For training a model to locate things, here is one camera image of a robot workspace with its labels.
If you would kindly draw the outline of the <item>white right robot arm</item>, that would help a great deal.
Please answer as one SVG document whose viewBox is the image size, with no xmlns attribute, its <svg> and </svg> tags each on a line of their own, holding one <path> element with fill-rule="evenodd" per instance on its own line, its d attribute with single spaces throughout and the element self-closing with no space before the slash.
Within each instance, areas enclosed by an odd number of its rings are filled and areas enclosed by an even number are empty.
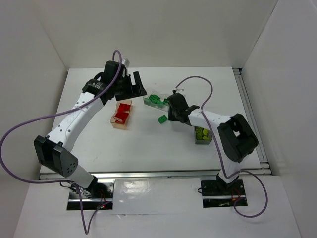
<svg viewBox="0 0 317 238">
<path fill-rule="evenodd" d="M 224 116 L 188 106 L 185 97 L 174 93 L 168 97 L 170 121 L 179 121 L 210 131 L 216 146 L 221 170 L 216 175 L 216 185 L 222 192 L 236 183 L 244 166 L 244 160 L 253 153 L 259 141 L 242 114 Z"/>
</svg>

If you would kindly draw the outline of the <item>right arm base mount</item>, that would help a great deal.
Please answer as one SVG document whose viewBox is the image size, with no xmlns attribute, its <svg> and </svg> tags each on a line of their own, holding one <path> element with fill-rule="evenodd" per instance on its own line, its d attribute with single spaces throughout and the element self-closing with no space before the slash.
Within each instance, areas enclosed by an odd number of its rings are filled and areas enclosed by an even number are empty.
<svg viewBox="0 0 317 238">
<path fill-rule="evenodd" d="M 248 206 L 244 184 L 241 179 L 228 190 L 221 191 L 215 180 L 202 180 L 197 192 L 202 195 L 204 208 Z"/>
</svg>

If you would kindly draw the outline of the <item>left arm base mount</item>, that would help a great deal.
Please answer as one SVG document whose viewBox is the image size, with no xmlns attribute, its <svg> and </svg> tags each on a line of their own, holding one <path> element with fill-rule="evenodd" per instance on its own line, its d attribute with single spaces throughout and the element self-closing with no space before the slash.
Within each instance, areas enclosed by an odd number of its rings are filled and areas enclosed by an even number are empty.
<svg viewBox="0 0 317 238">
<path fill-rule="evenodd" d="M 92 211 L 99 206 L 100 210 L 113 209 L 114 180 L 102 180 L 102 184 L 107 187 L 107 192 L 98 191 L 95 195 L 79 187 L 82 196 L 83 210 Z M 75 185 L 67 183 L 60 183 L 59 185 L 63 188 L 67 188 L 69 191 L 67 211 L 80 211 L 80 195 Z"/>
</svg>

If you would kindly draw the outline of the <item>green long lego brick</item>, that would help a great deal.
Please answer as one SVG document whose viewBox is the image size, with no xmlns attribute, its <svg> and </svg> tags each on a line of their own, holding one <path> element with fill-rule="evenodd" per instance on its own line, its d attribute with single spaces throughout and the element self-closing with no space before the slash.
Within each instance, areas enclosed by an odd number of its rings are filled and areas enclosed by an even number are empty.
<svg viewBox="0 0 317 238">
<path fill-rule="evenodd" d="M 149 100 L 151 100 L 151 102 L 154 104 L 160 104 L 160 97 L 158 95 L 151 94 L 149 96 Z"/>
</svg>

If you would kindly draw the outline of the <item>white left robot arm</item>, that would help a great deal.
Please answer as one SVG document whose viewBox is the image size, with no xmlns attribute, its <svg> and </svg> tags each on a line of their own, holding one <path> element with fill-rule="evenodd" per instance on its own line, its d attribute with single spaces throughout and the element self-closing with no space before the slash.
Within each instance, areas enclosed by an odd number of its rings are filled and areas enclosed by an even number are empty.
<svg viewBox="0 0 317 238">
<path fill-rule="evenodd" d="M 92 196 L 109 194 L 106 185 L 79 165 L 78 159 L 71 153 L 74 144 L 92 119 L 104 105 L 115 98 L 117 101 L 145 96 L 139 73 L 128 73 L 129 60 L 121 62 L 107 61 L 103 72 L 90 79 L 82 89 L 73 112 L 69 113 L 46 137 L 37 136 L 34 147 L 39 162 L 72 181 Z"/>
</svg>

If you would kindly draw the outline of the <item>green square lego brick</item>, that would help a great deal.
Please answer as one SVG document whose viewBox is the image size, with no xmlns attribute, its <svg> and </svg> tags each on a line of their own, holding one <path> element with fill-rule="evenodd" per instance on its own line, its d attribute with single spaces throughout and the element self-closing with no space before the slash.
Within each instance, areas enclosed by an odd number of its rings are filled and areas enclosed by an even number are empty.
<svg viewBox="0 0 317 238">
<path fill-rule="evenodd" d="M 144 99 L 144 104 L 147 105 L 147 106 L 152 106 L 151 100 L 149 100 L 147 98 Z"/>
</svg>

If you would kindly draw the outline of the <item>lime small lego brick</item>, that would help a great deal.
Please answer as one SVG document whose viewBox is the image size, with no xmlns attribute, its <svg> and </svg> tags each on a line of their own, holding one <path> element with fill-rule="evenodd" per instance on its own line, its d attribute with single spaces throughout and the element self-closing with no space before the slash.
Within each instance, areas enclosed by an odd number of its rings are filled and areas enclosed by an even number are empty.
<svg viewBox="0 0 317 238">
<path fill-rule="evenodd" d="M 206 130 L 206 129 L 202 130 L 202 140 L 210 140 L 209 130 Z"/>
</svg>

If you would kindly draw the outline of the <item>lime long lego brick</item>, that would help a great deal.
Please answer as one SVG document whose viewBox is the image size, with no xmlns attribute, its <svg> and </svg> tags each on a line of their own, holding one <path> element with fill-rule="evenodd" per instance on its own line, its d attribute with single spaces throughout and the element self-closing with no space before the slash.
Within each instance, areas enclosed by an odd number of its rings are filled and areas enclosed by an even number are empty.
<svg viewBox="0 0 317 238">
<path fill-rule="evenodd" d="M 203 139 L 203 133 L 202 133 L 202 129 L 200 127 L 195 127 L 195 137 L 197 140 L 202 140 Z"/>
</svg>

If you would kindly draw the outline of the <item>green upturned square lego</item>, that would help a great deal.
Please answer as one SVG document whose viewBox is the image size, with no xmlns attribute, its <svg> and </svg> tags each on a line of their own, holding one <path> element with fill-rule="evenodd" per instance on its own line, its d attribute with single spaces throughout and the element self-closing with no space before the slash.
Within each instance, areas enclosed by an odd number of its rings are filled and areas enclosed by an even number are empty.
<svg viewBox="0 0 317 238">
<path fill-rule="evenodd" d="M 163 103 L 164 105 L 168 105 L 168 104 L 169 104 L 169 101 L 168 101 L 168 99 L 164 99 L 162 103 Z"/>
</svg>

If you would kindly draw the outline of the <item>red arch lego brick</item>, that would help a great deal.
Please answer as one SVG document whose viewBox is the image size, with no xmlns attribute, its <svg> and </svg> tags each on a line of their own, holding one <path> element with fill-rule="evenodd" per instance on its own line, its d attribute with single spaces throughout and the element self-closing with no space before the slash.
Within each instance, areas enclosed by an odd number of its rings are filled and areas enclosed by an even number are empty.
<svg viewBox="0 0 317 238">
<path fill-rule="evenodd" d="M 120 103 L 117 112 L 118 113 L 127 113 L 129 114 L 131 111 L 131 105 L 130 104 L 125 104 L 125 103 Z"/>
</svg>

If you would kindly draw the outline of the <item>red curved lego brick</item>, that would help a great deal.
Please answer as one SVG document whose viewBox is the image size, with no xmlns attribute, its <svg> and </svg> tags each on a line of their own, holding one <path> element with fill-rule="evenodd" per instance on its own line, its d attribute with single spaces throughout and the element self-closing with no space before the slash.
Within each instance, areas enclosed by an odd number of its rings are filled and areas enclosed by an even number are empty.
<svg viewBox="0 0 317 238">
<path fill-rule="evenodd" d="M 116 113 L 113 118 L 115 120 L 115 123 L 125 124 L 128 116 L 129 114 L 127 113 Z"/>
</svg>

